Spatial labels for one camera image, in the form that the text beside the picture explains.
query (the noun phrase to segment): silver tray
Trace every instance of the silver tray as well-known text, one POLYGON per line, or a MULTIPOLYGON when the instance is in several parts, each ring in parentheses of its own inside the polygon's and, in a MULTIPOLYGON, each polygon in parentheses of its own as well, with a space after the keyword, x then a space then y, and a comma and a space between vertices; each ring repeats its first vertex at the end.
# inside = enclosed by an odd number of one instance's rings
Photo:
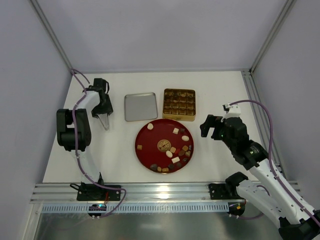
POLYGON ((156 119, 158 108, 154 92, 128 94, 124 97, 124 118, 127 122, 156 119))

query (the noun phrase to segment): metal extrusion bar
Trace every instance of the metal extrusion bar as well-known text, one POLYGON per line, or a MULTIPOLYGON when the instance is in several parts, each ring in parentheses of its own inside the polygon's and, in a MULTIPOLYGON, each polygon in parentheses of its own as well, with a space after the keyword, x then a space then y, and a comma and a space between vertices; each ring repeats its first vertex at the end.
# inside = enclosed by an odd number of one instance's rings
MULTIPOLYGON (((263 103, 257 85, 255 83, 255 79, 252 77, 250 72, 243 71, 242 77, 249 99, 263 103)), ((270 125, 268 116, 265 111, 256 104, 251 103, 251 108, 258 127, 261 143, 265 149, 268 149, 270 139, 270 125)), ((272 158, 274 160, 274 163, 276 165, 280 165, 281 167, 281 154, 277 148, 277 145, 277 140, 275 139, 275 137, 273 137, 272 158)))
MULTIPOLYGON (((126 203, 201 203, 201 202, 243 202, 242 199, 211 200, 208 185, 223 182, 170 182, 170 183, 108 183, 121 185, 127 190, 126 203)), ((290 181, 296 191, 299 186, 296 181, 290 181)), ((36 184, 31 196, 31 204, 74 203, 77 192, 68 183, 36 184)), ((90 201, 86 203, 103 203, 90 201)))
POLYGON ((291 9, 293 8, 293 6, 295 5, 296 1, 297 0, 287 0, 286 3, 284 4, 283 8, 280 11, 279 16, 276 18, 270 32, 268 33, 264 43, 262 44, 262 47, 260 48, 259 53, 255 57, 255 60, 254 60, 252 67, 250 69, 251 73, 254 73, 256 71, 262 58, 264 57, 267 50, 271 46, 273 40, 277 36, 280 28, 284 24, 287 16, 289 15, 289 13, 290 13, 291 9))
POLYGON ((53 45, 55 46, 55 48, 57 49, 58 53, 60 54, 62 60, 64 61, 64 64, 66 65, 66 67, 68 69, 72 69, 72 64, 69 61, 67 54, 65 52, 65 50, 63 49, 62 45, 60 44, 53 28, 51 27, 44 11, 42 10, 40 4, 38 3, 37 0, 29 0, 31 6, 33 7, 35 13, 37 14, 37 16, 39 17, 40 22, 42 23, 42 25, 44 26, 45 31, 48 33, 50 39, 52 40, 53 45))

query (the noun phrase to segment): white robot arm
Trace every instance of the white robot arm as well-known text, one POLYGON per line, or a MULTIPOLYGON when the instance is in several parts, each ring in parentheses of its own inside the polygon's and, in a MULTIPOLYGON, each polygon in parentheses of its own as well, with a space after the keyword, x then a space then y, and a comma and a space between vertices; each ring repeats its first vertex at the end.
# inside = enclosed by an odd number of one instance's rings
MULTIPOLYGON (((107 81, 102 78, 95 78, 93 86, 86 88, 86 92, 82 93, 85 97, 74 109, 78 134, 78 156, 76 156, 75 151, 75 129, 67 127, 73 124, 73 110, 59 109, 56 114, 58 144, 70 152, 78 167, 78 160, 80 161, 82 169, 95 183, 103 180, 90 151, 91 130, 88 114, 91 114, 94 118, 98 118, 104 129, 108 129, 108 116, 113 113, 108 91, 109 84, 107 85, 107 81)), ((81 182, 85 184, 92 183, 84 174, 81 174, 81 182)))
POLYGON ((313 239, 320 233, 320 211, 316 211, 291 187, 273 161, 268 160, 264 148, 249 139, 247 127, 240 119, 240 107, 226 104, 223 108, 225 116, 207 116, 200 126, 201 136, 207 137, 209 128, 214 128, 211 138, 223 141, 235 160, 266 187, 270 196, 240 172, 226 179, 228 187, 234 188, 240 197, 263 212, 279 229, 283 239, 313 239))

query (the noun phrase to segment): red plate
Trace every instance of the red plate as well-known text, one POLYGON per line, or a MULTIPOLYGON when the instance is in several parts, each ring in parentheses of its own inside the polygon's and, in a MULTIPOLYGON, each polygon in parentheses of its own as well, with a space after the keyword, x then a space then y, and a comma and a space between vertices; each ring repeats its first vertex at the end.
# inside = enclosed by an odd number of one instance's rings
POLYGON ((158 119, 150 123, 153 124, 153 129, 149 130, 147 128, 149 123, 146 124, 135 139, 135 153, 142 165, 163 174, 174 173, 187 165, 194 152, 194 140, 188 129, 180 122, 171 119, 158 119), (173 133, 175 128, 179 129, 178 134, 173 133), (189 140, 182 140, 182 136, 188 136, 189 140), (180 152, 184 146, 188 147, 186 152, 190 151, 189 156, 180 152), (172 158, 166 155, 166 151, 170 151, 171 147, 176 148, 172 158), (176 157, 179 157, 180 161, 173 163, 172 159, 176 157))

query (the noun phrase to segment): white wall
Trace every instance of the white wall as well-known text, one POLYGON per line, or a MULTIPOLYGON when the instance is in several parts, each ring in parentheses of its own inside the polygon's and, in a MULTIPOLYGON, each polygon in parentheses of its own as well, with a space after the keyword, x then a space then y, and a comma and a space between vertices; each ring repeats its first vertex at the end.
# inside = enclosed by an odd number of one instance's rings
POLYGON ((85 72, 250 68, 286 0, 39 0, 85 72))
POLYGON ((255 80, 273 116, 284 169, 320 208, 320 1, 298 0, 255 80))
POLYGON ((0 235, 20 239, 71 76, 27 0, 0 7, 0 235))

